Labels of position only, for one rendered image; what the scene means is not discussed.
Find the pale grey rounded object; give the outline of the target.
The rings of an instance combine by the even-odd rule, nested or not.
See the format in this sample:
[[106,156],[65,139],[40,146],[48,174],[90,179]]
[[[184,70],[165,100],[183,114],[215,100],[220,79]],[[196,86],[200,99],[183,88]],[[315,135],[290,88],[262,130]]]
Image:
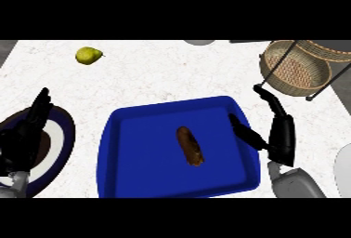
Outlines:
[[351,198],[351,143],[338,152],[333,172],[339,195]]

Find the wicker tiered basket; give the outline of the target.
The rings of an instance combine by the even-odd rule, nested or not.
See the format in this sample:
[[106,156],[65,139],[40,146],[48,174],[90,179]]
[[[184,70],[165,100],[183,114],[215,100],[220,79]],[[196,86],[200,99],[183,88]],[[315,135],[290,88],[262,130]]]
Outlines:
[[274,40],[259,58],[262,82],[311,101],[351,68],[351,42]]

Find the navy and white plate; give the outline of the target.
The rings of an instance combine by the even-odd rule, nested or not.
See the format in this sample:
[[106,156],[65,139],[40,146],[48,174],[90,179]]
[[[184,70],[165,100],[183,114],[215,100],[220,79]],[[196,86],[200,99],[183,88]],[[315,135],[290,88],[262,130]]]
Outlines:
[[32,198],[56,179],[69,159],[75,142],[75,124],[68,111],[54,106],[41,132],[41,143],[29,171],[26,197]]

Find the grey round object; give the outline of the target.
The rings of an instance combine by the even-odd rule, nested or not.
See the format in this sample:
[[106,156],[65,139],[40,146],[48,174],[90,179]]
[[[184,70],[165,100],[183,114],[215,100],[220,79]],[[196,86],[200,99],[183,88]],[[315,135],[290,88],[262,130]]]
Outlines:
[[184,40],[193,46],[206,46],[215,42],[215,40]]

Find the yellow-green pear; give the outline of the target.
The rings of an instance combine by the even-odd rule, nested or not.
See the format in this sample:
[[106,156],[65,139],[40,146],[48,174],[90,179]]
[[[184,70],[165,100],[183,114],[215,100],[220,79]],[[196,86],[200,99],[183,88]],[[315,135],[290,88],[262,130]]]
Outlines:
[[90,65],[103,56],[103,52],[88,46],[81,47],[75,53],[75,59],[84,65]]

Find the blue plastic tray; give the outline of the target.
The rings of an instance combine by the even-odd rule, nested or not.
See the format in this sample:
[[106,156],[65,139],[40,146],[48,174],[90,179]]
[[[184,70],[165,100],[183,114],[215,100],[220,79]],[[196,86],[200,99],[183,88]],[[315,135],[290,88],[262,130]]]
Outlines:
[[[236,137],[228,116],[248,123],[228,96],[150,104],[112,112],[100,140],[97,191],[105,198],[211,197],[256,189],[258,151]],[[205,162],[186,161],[184,126]]]

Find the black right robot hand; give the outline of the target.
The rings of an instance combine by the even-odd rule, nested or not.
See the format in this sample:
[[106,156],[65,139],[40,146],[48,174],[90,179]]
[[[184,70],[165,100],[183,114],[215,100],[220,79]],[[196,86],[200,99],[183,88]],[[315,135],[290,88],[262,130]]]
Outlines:
[[258,151],[267,150],[268,159],[273,162],[293,166],[296,149],[293,117],[286,113],[277,97],[259,85],[253,85],[253,91],[268,103],[274,113],[268,141],[264,141],[261,135],[240,122],[239,117],[231,113],[228,121],[234,135],[253,149]]

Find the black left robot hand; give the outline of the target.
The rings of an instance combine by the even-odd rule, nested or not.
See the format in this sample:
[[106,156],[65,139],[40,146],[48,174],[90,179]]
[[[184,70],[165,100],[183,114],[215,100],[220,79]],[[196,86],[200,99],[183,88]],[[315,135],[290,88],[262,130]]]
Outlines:
[[0,177],[17,171],[29,172],[51,107],[48,89],[44,87],[31,104],[26,118],[12,129],[0,131]]

